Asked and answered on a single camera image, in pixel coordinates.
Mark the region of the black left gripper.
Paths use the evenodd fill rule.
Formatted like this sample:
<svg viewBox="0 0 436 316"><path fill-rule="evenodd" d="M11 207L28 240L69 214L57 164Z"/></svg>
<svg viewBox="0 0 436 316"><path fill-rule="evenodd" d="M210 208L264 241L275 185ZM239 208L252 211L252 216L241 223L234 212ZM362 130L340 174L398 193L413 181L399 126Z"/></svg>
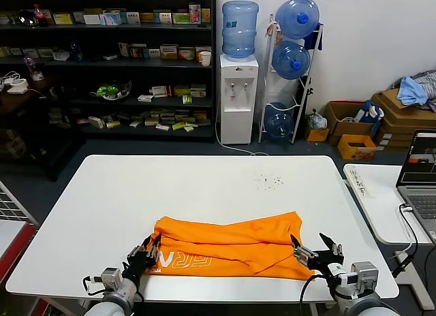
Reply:
<svg viewBox="0 0 436 316"><path fill-rule="evenodd" d="M150 235L141 245L134 247L127 255L127 266L122 271L123 279L128 279L135 286L139 286L141 276L150 267L150 262L156 262L158 259L160 242L161 234L155 238Z"/></svg>

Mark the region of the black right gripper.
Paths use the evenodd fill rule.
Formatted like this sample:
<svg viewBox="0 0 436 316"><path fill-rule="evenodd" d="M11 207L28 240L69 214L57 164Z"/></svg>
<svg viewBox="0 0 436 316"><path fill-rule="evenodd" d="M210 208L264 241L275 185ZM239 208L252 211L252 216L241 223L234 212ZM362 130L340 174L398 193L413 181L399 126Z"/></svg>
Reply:
<svg viewBox="0 0 436 316"><path fill-rule="evenodd" d="M310 270L320 271L327 279L332 278L334 275L329 268L331 264L339 264L342 269L344 256L340 244L336 244L332 238L320 233L320 238L326 245L328 250L311 251L300 244L294 235L290 235L292 246L294 248L294 257L301 263L307 264Z"/></svg>

